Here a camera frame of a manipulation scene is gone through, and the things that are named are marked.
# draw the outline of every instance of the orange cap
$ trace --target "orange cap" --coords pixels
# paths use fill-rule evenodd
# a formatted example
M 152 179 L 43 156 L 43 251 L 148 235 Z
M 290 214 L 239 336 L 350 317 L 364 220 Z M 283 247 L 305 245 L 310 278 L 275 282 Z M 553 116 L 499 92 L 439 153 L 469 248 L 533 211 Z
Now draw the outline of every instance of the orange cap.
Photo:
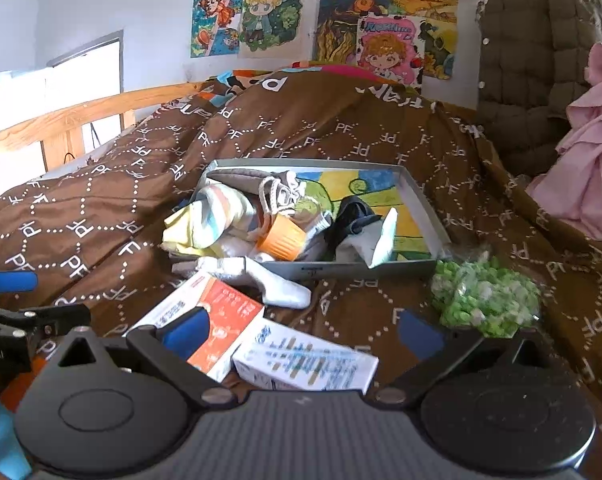
M 293 262 L 305 245 L 305 231 L 287 216 L 276 215 L 270 232 L 258 242 L 257 249 L 279 260 Z

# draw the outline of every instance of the pink garment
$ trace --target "pink garment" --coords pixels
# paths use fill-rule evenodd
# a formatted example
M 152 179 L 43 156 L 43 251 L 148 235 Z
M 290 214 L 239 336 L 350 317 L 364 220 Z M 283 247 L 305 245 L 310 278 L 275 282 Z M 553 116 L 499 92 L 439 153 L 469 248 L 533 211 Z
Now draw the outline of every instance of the pink garment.
M 572 130 L 556 147 L 561 155 L 528 194 L 550 215 L 602 240 L 602 44 L 590 50 L 590 91 L 567 108 Z

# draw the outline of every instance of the screw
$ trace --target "screw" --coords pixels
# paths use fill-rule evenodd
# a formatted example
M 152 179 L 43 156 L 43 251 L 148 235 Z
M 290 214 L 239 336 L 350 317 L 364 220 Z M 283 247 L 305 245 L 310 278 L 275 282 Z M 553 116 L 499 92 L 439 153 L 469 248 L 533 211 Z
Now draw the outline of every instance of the screw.
M 210 388 L 201 395 L 201 399 L 208 404 L 227 404 L 233 398 L 234 394 L 227 388 Z
M 405 402 L 406 396 L 403 390 L 398 388 L 388 387 L 380 390 L 376 394 L 376 400 L 383 404 L 401 404 Z

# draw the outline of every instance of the brown puffer coat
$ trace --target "brown puffer coat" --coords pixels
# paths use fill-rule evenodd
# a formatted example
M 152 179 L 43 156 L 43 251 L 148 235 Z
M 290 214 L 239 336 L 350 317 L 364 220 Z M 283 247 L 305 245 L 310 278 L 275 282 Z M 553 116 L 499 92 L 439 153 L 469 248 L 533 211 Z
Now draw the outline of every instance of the brown puffer coat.
M 480 27 L 479 122 L 510 173 L 545 173 L 570 130 L 565 108 L 589 89 L 602 0 L 487 0 Z

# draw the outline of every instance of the plastic bag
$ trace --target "plastic bag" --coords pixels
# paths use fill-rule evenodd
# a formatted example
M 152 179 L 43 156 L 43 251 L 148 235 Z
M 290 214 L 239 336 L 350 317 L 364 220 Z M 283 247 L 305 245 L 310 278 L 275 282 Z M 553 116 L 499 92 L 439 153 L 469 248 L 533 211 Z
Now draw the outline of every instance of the plastic bag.
M 440 322 L 475 326 L 486 337 L 512 337 L 539 320 L 540 286 L 517 270 L 501 267 L 482 248 L 458 261 L 439 261 L 430 290 Z

